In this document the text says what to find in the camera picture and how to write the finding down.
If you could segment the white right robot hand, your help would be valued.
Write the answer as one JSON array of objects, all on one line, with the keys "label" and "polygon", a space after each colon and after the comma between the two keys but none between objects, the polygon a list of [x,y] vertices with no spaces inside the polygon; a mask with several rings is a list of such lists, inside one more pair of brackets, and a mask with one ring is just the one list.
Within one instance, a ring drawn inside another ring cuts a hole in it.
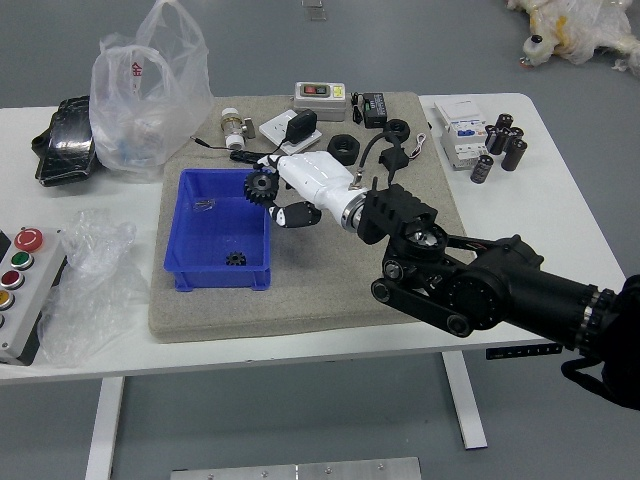
[{"label": "white right robot hand", "polygon": [[357,230],[367,188],[328,152],[266,155],[257,164],[271,166],[304,200],[329,211],[345,230]]}]

